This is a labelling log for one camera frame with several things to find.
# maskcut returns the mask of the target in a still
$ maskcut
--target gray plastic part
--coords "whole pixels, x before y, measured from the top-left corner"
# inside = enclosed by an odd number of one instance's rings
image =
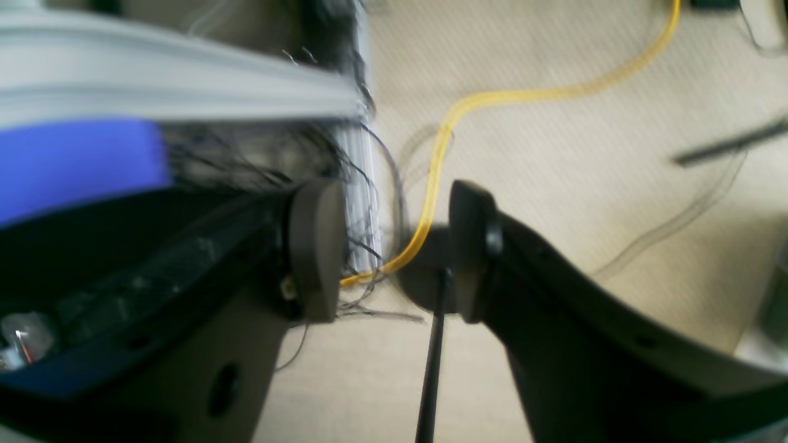
[[[288,249],[295,287],[309,323],[333,322],[348,243],[339,181],[313,180],[293,197]]]

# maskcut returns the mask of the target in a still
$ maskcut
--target black wire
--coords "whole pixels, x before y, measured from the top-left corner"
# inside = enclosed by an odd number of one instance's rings
[[[766,58],[775,58],[788,54],[788,45],[786,44],[778,47],[765,47],[758,43],[758,40],[755,38],[755,33],[753,32],[753,26],[749,23],[749,20],[747,20],[747,14],[745,14],[744,7],[742,6],[741,2],[739,2],[739,11],[742,13],[742,19],[744,20],[744,25],[747,28],[749,40],[753,47],[755,47],[755,49],[758,51],[758,54]]]
[[[287,368],[288,366],[292,365],[292,364],[293,364],[293,362],[295,362],[295,361],[296,361],[296,359],[298,358],[298,356],[301,354],[301,349],[303,349],[303,344],[304,344],[304,343],[307,341],[307,333],[308,333],[308,332],[309,332],[309,323],[304,323],[304,326],[303,326],[303,336],[301,336],[301,343],[298,345],[298,349],[296,349],[296,350],[295,350],[295,354],[293,354],[293,356],[292,356],[292,357],[290,357],[290,360],[288,360],[287,362],[285,362],[285,363],[284,363],[282,366],[280,366],[280,367],[278,367],[278,368],[276,368],[276,369],[274,369],[274,370],[273,370],[273,372],[274,372],[275,374],[276,374],[277,372],[279,372],[280,370],[283,370],[283,369]]]
[[[345,318],[345,317],[355,317],[355,316],[365,316],[365,317],[372,317],[372,318],[390,318],[391,320],[407,320],[413,323],[420,323],[423,324],[424,318],[418,315],[413,314],[404,314],[402,312],[388,312],[388,311],[374,311],[374,310],[364,310],[364,311],[353,311],[353,312],[343,312],[337,314],[337,318]]]
[[[376,142],[379,148],[381,149],[381,153],[383,154],[383,158],[385,159],[389,172],[392,174],[392,178],[394,180],[394,191],[396,192],[396,223],[397,223],[397,239],[395,244],[401,244],[399,247],[396,248],[396,253],[393,256],[397,256],[401,252],[402,243],[405,240],[405,225],[407,224],[407,205],[405,204],[405,186],[402,181],[402,176],[400,175],[400,169],[396,165],[396,161],[394,160],[394,156],[386,143],[383,143],[383,140],[377,134],[370,129],[367,125],[364,125],[362,122],[359,122],[359,126],[366,131]]]

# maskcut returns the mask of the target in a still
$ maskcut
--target black cable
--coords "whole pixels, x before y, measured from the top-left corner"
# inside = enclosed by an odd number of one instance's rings
[[[766,58],[775,58],[781,55],[788,54],[788,45],[783,44],[782,46],[778,47],[765,47],[758,43],[758,40],[755,38],[755,33],[753,32],[753,26],[747,20],[747,14],[744,12],[744,7],[742,3],[739,2],[739,11],[742,13],[742,19],[744,21],[744,25],[747,28],[747,33],[749,34],[749,40],[753,47],[758,51],[758,54],[766,57]]]
[[[374,311],[374,310],[364,310],[364,311],[353,311],[353,312],[343,312],[337,314],[337,318],[346,318],[346,317],[371,317],[371,318],[389,318],[391,320],[406,320],[413,323],[424,324],[424,318],[419,317],[418,315],[412,314],[404,314],[402,312],[388,312],[388,311]]]
[[[283,369],[287,368],[288,366],[292,365],[292,364],[293,364],[293,362],[295,362],[295,361],[296,361],[296,359],[298,358],[298,356],[301,354],[301,349],[303,349],[303,344],[304,344],[304,343],[307,341],[307,333],[308,333],[308,332],[309,332],[309,323],[304,323],[304,326],[303,326],[303,335],[301,336],[301,343],[298,345],[298,349],[296,349],[296,350],[295,350],[295,354],[293,354],[293,356],[292,356],[292,357],[290,357],[290,360],[288,360],[287,362],[285,362],[285,363],[284,363],[282,366],[280,366],[280,367],[278,367],[278,368],[276,368],[276,369],[274,369],[274,370],[273,370],[273,372],[274,372],[275,374],[276,374],[277,372],[279,372],[280,370],[283,370]]]
[[[706,214],[717,203],[722,201],[730,189],[733,188],[746,159],[746,152],[733,157],[719,180],[709,190],[704,192],[700,198],[695,199],[685,210],[632,240],[610,262],[594,271],[592,273],[594,278],[598,281],[613,278],[649,248],[673,237],[703,214]]]

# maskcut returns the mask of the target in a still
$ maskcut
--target black stick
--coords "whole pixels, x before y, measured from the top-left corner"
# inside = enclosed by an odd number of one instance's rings
[[[753,148],[758,143],[763,143],[769,139],[781,136],[786,132],[788,132],[788,121],[781,120],[765,128],[747,132],[733,139],[715,143],[708,147],[702,147],[696,151],[680,154],[676,156],[673,161],[680,166],[692,166],[696,163],[711,160],[721,155],[733,154],[736,151]]]
[[[440,288],[433,312],[433,332],[429,337],[427,368],[424,372],[422,406],[418,412],[416,443],[432,443],[435,436],[435,412],[438,401],[438,378],[440,377],[440,350],[443,348],[444,317],[446,301],[452,290],[452,276],[444,270],[440,276]]]

